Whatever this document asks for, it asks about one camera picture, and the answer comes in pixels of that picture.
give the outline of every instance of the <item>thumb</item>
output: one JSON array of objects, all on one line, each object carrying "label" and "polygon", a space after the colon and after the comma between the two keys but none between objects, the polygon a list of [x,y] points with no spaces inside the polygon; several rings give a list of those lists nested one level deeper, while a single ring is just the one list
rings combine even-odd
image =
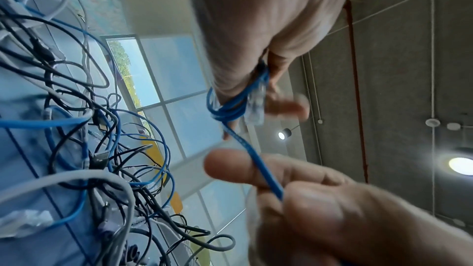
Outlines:
[{"label": "thumb", "polygon": [[293,182],[283,200],[284,217],[294,231],[357,265],[408,265],[415,260],[410,245],[416,223],[410,207],[364,184]]}]

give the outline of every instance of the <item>gray ceiling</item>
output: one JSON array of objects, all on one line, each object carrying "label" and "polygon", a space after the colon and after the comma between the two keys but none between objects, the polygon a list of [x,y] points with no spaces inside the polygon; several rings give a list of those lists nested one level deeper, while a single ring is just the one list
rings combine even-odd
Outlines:
[{"label": "gray ceiling", "polygon": [[[432,211],[431,0],[353,0],[370,183]],[[462,145],[448,122],[473,125],[473,0],[435,0],[438,153]],[[364,181],[348,28],[343,11],[331,33],[304,55],[323,164]],[[290,68],[294,93],[307,94],[301,59]],[[301,125],[307,159],[319,163],[313,123]],[[466,145],[473,147],[473,130]],[[473,224],[473,178],[436,165],[438,215]]]}]

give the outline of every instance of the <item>recessed light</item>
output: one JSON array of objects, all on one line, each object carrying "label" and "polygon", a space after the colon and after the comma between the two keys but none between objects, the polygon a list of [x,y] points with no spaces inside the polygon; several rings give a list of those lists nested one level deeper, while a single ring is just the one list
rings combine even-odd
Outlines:
[{"label": "recessed light", "polygon": [[453,158],[448,162],[450,168],[457,173],[473,176],[473,160],[464,157]]}]

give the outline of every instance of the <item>hand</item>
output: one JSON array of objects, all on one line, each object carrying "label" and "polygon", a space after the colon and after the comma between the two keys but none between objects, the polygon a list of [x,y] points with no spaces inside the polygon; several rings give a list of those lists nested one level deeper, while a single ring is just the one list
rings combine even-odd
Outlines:
[{"label": "hand", "polygon": [[345,0],[191,0],[220,103],[239,94],[268,49],[266,113],[308,118],[307,100],[288,99],[276,83],[297,57],[329,32]]},{"label": "hand", "polygon": [[339,265],[340,259],[358,266],[473,261],[468,234],[395,195],[331,168],[280,155],[263,159],[284,187],[283,202],[246,153],[218,149],[204,162],[213,178],[256,187],[256,209],[247,209],[252,266]]}]

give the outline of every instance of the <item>tree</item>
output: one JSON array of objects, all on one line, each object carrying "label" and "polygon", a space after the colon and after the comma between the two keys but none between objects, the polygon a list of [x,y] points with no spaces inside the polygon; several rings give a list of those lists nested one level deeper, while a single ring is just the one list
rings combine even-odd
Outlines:
[{"label": "tree", "polygon": [[141,107],[141,102],[139,101],[138,95],[136,95],[135,83],[133,82],[132,74],[130,72],[131,62],[128,54],[125,52],[125,49],[123,49],[123,46],[119,41],[109,41],[108,46],[110,47],[115,62],[117,63],[123,81],[127,86],[133,104],[135,104],[135,107]]}]

